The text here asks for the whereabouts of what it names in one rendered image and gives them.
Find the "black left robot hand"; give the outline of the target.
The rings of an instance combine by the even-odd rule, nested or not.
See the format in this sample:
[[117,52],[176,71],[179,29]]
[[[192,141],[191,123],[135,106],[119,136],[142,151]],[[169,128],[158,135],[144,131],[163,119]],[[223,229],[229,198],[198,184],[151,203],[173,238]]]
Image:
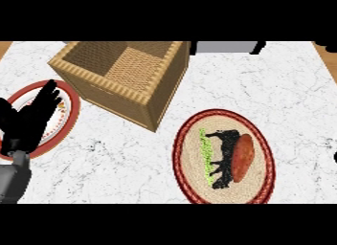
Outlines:
[[5,132],[0,154],[8,156],[15,151],[32,153],[42,141],[48,121],[61,103],[57,82],[51,79],[30,105],[15,110],[0,98],[0,130]]

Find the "red rimmed white plate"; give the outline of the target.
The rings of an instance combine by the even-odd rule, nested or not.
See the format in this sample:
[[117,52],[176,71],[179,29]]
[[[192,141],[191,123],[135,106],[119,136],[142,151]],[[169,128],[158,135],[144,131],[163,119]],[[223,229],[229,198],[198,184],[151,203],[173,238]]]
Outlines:
[[[45,80],[34,82],[11,95],[11,97],[8,98],[8,102],[11,103],[15,110],[20,110],[26,105],[32,104],[36,99],[36,95],[39,94],[40,89],[43,88],[46,83],[48,82]],[[42,137],[42,142],[39,144],[39,147],[30,154],[30,158],[42,156],[58,146],[58,144],[63,142],[64,138],[70,134],[80,115],[82,101],[76,90],[73,89],[70,84],[61,80],[57,81],[55,89],[60,91],[58,96],[61,97],[61,103],[57,106],[57,109],[51,116],[46,131]],[[0,130],[0,148],[2,139],[3,131]],[[0,158],[3,160],[14,160],[12,157],[8,157],[2,154]]]

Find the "oval woven placemat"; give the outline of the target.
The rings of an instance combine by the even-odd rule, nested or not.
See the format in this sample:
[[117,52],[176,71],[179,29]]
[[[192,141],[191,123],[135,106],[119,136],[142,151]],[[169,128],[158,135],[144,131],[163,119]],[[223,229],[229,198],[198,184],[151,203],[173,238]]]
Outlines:
[[[254,158],[247,175],[234,182],[234,147],[244,134],[253,137]],[[173,144],[173,169],[189,202],[263,204],[276,179],[268,141],[250,120],[232,111],[209,109],[185,121]]]

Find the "square wicker basket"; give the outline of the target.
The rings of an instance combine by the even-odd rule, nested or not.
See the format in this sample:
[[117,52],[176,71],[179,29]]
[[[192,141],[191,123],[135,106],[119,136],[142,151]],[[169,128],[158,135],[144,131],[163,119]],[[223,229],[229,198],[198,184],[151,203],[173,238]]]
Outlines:
[[186,41],[73,41],[49,66],[86,101],[155,131],[188,60]]

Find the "black object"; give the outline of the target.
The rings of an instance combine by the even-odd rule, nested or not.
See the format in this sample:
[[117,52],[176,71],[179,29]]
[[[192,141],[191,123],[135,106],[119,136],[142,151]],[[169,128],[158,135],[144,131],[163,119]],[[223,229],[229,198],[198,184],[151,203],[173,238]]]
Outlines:
[[318,41],[316,44],[321,45],[330,53],[337,53],[337,41],[322,40]]

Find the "grey appliance with black frame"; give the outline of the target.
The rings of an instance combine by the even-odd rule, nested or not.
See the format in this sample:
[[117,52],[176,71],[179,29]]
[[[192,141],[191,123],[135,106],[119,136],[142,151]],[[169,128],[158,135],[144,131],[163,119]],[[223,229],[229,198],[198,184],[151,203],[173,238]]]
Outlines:
[[189,54],[198,53],[250,53],[257,55],[266,46],[265,41],[192,41]]

